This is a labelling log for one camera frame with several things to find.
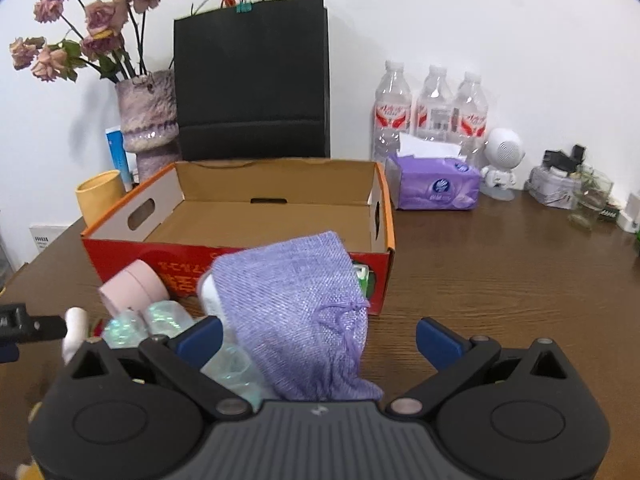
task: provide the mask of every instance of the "blue tube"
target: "blue tube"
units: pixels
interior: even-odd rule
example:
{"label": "blue tube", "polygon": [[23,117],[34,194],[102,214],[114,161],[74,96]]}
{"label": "blue tube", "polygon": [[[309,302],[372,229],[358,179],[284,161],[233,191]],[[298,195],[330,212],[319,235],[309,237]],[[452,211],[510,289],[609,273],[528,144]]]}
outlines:
{"label": "blue tube", "polygon": [[110,128],[106,131],[107,141],[109,142],[109,150],[111,152],[111,160],[113,161],[113,167],[116,170],[120,170],[120,176],[124,183],[124,189],[131,191],[133,188],[133,181],[131,179],[131,172],[129,171],[129,165],[127,163],[127,153],[124,151],[122,132],[120,128]]}

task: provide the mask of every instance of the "white robot figurine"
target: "white robot figurine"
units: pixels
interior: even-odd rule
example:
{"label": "white robot figurine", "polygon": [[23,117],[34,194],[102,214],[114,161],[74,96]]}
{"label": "white robot figurine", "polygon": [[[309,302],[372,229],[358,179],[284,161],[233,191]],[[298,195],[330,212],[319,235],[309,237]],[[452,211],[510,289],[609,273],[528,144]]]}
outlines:
{"label": "white robot figurine", "polygon": [[513,169],[521,163],[525,151],[516,132],[506,128],[496,128],[489,133],[484,147],[484,156],[489,165],[481,170],[483,182],[480,191],[496,200],[513,200],[510,189],[516,185]]}

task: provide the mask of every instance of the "clear empty bottle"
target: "clear empty bottle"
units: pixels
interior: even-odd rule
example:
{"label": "clear empty bottle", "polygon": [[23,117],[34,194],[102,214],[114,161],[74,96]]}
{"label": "clear empty bottle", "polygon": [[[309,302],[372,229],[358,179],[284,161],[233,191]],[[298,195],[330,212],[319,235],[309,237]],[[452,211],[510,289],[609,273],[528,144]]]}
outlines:
{"label": "clear empty bottle", "polygon": [[447,69],[431,65],[416,103],[415,135],[421,139],[447,140],[453,94],[447,85]]}
{"label": "clear empty bottle", "polygon": [[482,78],[471,72],[465,73],[465,80],[458,88],[453,101],[451,131],[447,135],[449,142],[461,145],[460,154],[466,156],[469,164],[475,165],[478,152],[484,144],[486,115],[489,111],[480,83]]}
{"label": "clear empty bottle", "polygon": [[385,162],[400,148],[400,133],[409,133],[411,89],[404,79],[404,63],[387,61],[386,73],[376,90],[372,158]]}

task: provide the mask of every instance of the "white wall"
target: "white wall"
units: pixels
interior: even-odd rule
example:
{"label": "white wall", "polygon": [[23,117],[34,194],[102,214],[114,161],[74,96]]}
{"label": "white wall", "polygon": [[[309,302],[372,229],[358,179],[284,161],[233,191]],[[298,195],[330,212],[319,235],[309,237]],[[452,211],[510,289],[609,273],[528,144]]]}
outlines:
{"label": "white wall", "polygon": [[[62,22],[34,22],[35,1],[2,0],[0,45],[41,34],[55,41],[66,32]],[[162,0],[148,15],[148,66],[167,66],[172,19],[200,1]],[[393,58],[406,63],[415,92],[431,63],[448,66],[453,84],[465,70],[481,73],[492,101],[490,126],[511,127],[526,141],[520,184],[545,149],[579,142],[616,182],[616,196],[640,188],[637,0],[326,0],[326,6],[334,156],[368,156],[373,93],[384,60]],[[81,27],[79,9],[67,7]],[[131,46],[132,35],[127,39]],[[45,84],[14,72],[8,54],[0,57],[0,234],[19,266],[36,255],[31,223],[79,217],[74,187],[109,169],[104,128],[118,119],[113,86],[91,69],[76,85]]]}

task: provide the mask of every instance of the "blue logo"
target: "blue logo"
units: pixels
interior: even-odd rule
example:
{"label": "blue logo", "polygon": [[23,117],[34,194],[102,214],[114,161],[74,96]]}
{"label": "blue logo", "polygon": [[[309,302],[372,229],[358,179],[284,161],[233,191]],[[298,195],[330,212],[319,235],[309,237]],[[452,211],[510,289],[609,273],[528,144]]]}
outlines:
{"label": "blue logo", "polygon": [[433,184],[433,191],[436,193],[446,193],[450,187],[451,184],[449,181],[446,178],[441,178]]}

